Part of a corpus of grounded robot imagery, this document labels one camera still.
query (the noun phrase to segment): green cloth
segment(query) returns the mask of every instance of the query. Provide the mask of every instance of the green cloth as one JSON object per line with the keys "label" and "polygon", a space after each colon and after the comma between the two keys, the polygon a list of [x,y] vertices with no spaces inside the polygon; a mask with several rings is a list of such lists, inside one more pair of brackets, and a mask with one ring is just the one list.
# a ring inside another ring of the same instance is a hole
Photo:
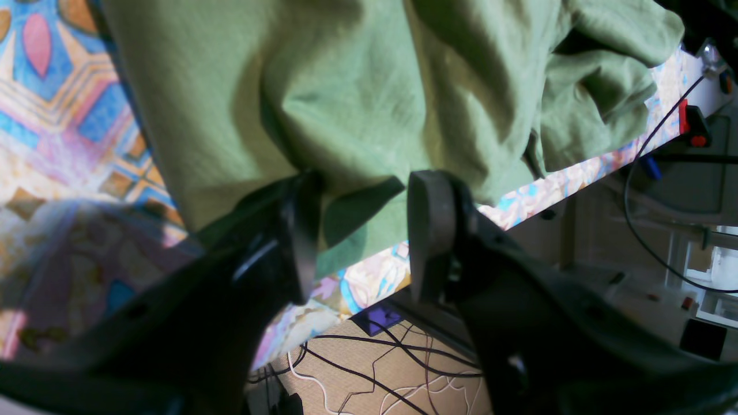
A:
{"label": "green cloth", "polygon": [[479,203],[644,131],[683,25],[651,0],[104,0],[190,230],[315,168],[319,274],[407,237],[403,183]]}

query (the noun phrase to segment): pink leaf shape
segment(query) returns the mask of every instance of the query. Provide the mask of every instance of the pink leaf shape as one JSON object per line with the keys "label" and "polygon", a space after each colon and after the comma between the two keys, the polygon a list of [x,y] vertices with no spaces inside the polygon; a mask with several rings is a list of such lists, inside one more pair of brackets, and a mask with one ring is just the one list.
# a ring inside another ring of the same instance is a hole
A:
{"label": "pink leaf shape", "polygon": [[51,31],[42,15],[33,13],[28,17],[23,26],[23,48],[33,69],[45,78],[51,62]]}

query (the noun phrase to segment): patterned tablecloth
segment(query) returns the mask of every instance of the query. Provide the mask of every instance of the patterned tablecloth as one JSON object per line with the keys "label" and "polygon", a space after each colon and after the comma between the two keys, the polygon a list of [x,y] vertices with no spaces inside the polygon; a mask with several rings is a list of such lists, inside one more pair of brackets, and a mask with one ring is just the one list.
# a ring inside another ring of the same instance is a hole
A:
{"label": "patterned tablecloth", "polygon": [[[199,254],[185,240],[116,71],[94,0],[0,1],[0,351],[33,355],[96,323]],[[686,89],[677,52],[653,70],[652,128]],[[655,145],[678,131],[676,117]],[[631,144],[481,210],[505,229],[627,164]],[[409,283],[407,244],[319,280],[267,330],[255,366]]]}

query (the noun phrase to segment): beige carpet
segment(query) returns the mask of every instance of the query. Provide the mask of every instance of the beige carpet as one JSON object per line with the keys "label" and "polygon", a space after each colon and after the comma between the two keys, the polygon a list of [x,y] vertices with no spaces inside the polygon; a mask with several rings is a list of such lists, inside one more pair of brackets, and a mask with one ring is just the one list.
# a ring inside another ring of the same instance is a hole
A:
{"label": "beige carpet", "polygon": [[[403,322],[403,325],[410,327],[408,322]],[[391,329],[391,332],[397,337],[402,337],[406,331],[407,329],[402,326],[395,326]],[[325,334],[368,337],[352,321],[346,321]],[[385,333],[372,338],[391,341]],[[418,328],[414,327],[411,332],[407,333],[403,343],[425,347],[427,337]],[[373,361],[388,352],[374,364],[376,379],[388,388],[397,389],[400,395],[406,396],[409,401],[426,413],[433,414],[429,394],[425,388],[425,370],[410,359],[400,348],[393,349],[392,346],[343,339],[313,339],[310,340],[308,347],[330,361],[366,374],[369,377],[373,376]],[[432,341],[432,347],[455,353],[437,340]],[[293,361],[297,359],[299,354],[299,349],[292,352]],[[426,353],[424,351],[415,351],[414,354],[421,361],[425,361]],[[288,367],[286,357],[276,360],[273,364],[276,370]],[[430,354],[429,366],[449,373],[478,372],[478,370],[438,354]],[[334,414],[350,394],[371,392],[372,390],[374,392],[351,396],[344,404],[341,414],[417,414],[415,410],[403,402],[394,405],[397,399],[391,395],[385,399],[387,392],[379,387],[373,388],[372,382],[334,368],[310,354],[295,370],[298,374],[316,378],[325,386],[328,394],[328,409],[333,411]],[[428,380],[430,381],[431,391],[442,390],[439,393],[430,394],[433,405],[440,415],[485,415],[492,412],[486,386],[481,378],[446,378],[439,377],[431,372],[428,374]],[[297,392],[300,395],[306,415],[331,413],[325,410],[323,393],[315,382],[299,379],[292,373],[281,375],[280,381],[290,393]],[[448,382],[451,382],[453,388],[447,387]]]}

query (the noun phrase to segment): wrinkled green shirt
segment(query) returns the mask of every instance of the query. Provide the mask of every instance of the wrinkled green shirt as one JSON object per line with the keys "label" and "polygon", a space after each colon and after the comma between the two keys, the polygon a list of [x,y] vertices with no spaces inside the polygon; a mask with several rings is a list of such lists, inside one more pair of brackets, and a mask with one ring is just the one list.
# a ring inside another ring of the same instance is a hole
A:
{"label": "wrinkled green shirt", "polygon": [[411,171],[451,171],[477,202],[494,204],[634,139],[655,92],[648,68],[683,34],[680,19],[651,0],[105,0],[103,8],[190,230],[315,168],[326,183],[319,276],[407,238]]}

